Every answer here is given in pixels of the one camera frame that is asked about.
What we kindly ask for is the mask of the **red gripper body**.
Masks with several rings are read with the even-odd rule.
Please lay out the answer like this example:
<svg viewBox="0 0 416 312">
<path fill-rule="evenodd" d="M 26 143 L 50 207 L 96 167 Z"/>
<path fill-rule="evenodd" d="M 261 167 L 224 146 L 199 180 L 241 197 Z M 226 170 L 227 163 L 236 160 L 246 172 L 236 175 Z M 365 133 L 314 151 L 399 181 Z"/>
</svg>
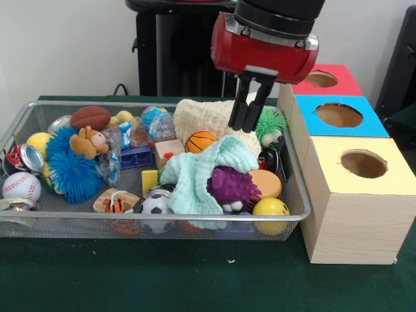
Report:
<svg viewBox="0 0 416 312">
<path fill-rule="evenodd" d="M 313 69 L 319 40 L 310 34 L 301 40 L 265 34 L 239 23 L 232 13 L 219 13 L 211 39 L 214 67 L 242 75 L 261 73 L 277 83 L 298 84 Z"/>
</svg>

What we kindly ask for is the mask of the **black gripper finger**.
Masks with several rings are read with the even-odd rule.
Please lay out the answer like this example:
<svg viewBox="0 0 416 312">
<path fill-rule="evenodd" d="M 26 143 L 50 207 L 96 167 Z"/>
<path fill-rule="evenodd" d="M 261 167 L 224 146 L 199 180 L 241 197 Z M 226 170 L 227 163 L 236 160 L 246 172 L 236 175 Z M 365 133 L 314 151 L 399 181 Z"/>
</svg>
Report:
<svg viewBox="0 0 416 312">
<path fill-rule="evenodd" d="M 255 99 L 248 105 L 248 110 L 242 125 L 244 132 L 255 131 L 267 97 L 270 95 L 274 83 L 261 84 Z"/>
<path fill-rule="evenodd" d="M 235 98 L 233 109 L 231 111 L 230 119 L 228 122 L 228 126 L 232 129 L 242 129 L 243 127 L 248 110 L 246 99 L 249 93 L 249 89 L 250 80 L 247 77 L 242 76 L 240 78 L 237 96 Z"/>
</svg>

